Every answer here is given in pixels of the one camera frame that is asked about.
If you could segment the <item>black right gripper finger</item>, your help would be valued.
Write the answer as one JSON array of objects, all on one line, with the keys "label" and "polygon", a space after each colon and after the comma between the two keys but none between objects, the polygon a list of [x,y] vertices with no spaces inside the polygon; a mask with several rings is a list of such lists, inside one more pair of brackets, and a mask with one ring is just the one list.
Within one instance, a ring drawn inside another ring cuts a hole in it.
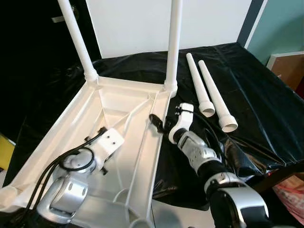
[{"label": "black right gripper finger", "polygon": [[157,133],[164,134],[164,122],[160,117],[154,114],[150,114],[149,120],[152,126],[154,126],[156,129]]}]

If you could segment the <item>white plastic table top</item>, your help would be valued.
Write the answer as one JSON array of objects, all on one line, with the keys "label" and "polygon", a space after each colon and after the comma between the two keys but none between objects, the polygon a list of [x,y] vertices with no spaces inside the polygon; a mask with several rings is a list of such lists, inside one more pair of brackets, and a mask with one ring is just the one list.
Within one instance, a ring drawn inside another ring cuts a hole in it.
[{"label": "white plastic table top", "polygon": [[72,224],[154,228],[150,209],[163,137],[149,115],[164,119],[172,94],[161,84],[103,76],[97,83],[85,83],[11,183],[0,188],[0,211],[24,208],[48,164],[104,127],[115,129],[124,143],[105,163],[107,174],[89,177],[89,192]]}]

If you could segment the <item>white plastic table leg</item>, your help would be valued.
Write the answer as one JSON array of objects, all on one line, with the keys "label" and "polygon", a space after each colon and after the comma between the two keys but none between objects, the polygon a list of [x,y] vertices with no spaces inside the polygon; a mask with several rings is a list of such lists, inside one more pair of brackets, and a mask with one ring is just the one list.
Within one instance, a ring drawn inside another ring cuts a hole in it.
[{"label": "white plastic table leg", "polygon": [[195,87],[196,97],[199,103],[199,111],[205,117],[211,117],[215,114],[216,109],[207,94],[206,87],[200,77],[200,72],[196,66],[195,60],[191,53],[187,53],[186,59],[191,73],[191,78]]},{"label": "white plastic table leg", "polygon": [[164,89],[173,98],[178,90],[177,70],[180,51],[181,22],[184,0],[172,0],[170,9],[169,50]]},{"label": "white plastic table leg", "polygon": [[59,8],[61,10],[62,16],[66,23],[67,29],[69,31],[70,37],[76,48],[78,58],[83,67],[84,78],[87,82],[98,84],[99,74],[97,70],[94,69],[93,62],[89,56],[89,52],[86,48],[86,44],[80,32],[79,26],[77,24],[76,16],[70,5],[69,0],[57,0]]},{"label": "white plastic table leg", "polygon": [[202,72],[203,81],[209,92],[211,102],[214,104],[216,114],[218,116],[218,123],[221,130],[225,133],[231,133],[238,128],[237,120],[231,115],[228,107],[226,106],[224,99],[222,98],[219,89],[215,85],[213,77],[211,76],[206,63],[200,59],[198,61],[200,71]]}]

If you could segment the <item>black plastic table cover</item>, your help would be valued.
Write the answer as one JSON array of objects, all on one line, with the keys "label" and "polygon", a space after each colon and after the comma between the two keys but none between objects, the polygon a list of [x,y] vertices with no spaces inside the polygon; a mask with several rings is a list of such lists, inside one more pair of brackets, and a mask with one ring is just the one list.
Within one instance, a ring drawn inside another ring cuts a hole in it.
[{"label": "black plastic table cover", "polygon": [[[220,130],[216,117],[195,120],[192,130],[211,146],[222,150],[224,159],[238,176],[247,180],[270,171],[304,161],[304,101],[282,80],[262,65],[239,44],[221,44],[180,51],[178,91],[170,100],[168,119],[177,117],[176,106],[196,103],[185,55],[204,60],[229,111],[239,127],[231,132]],[[53,74],[41,85],[33,108],[26,115],[17,138],[17,147],[9,164],[7,180],[33,153],[63,108],[84,84],[82,65]],[[155,228],[176,227],[177,217],[167,218],[165,207],[193,211],[204,221],[198,228],[212,228],[210,213],[203,211],[202,184],[184,154],[168,139],[159,152],[158,169],[153,187],[152,221]]]}]

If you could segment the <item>yellow plastic item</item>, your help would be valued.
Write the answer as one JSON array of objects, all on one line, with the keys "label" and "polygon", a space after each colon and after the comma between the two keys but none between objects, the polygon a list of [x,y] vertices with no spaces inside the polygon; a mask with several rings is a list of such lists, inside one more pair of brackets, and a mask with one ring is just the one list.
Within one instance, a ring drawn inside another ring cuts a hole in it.
[{"label": "yellow plastic item", "polygon": [[8,170],[13,155],[15,143],[5,135],[0,134],[0,169]]}]

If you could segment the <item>pink plastic bag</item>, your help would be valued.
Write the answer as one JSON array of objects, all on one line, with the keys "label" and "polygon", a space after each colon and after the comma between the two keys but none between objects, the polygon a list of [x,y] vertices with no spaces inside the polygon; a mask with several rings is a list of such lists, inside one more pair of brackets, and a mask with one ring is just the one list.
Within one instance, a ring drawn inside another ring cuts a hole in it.
[{"label": "pink plastic bag", "polygon": [[278,184],[273,190],[287,211],[304,226],[304,184]]}]

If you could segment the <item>dark red fabric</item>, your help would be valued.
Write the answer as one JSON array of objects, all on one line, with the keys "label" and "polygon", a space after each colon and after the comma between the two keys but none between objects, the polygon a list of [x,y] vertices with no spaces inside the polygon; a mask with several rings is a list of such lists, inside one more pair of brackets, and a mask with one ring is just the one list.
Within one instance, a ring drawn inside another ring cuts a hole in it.
[{"label": "dark red fabric", "polygon": [[304,77],[298,83],[297,88],[295,89],[295,93],[301,98],[304,99]]}]

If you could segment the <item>brown wooden board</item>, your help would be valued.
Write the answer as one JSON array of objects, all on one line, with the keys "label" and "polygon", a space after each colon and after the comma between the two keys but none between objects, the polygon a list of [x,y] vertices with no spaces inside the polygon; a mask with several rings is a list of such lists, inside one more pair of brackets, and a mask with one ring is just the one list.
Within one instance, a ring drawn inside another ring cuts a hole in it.
[{"label": "brown wooden board", "polygon": [[266,67],[296,91],[304,77],[304,52],[271,54]]}]

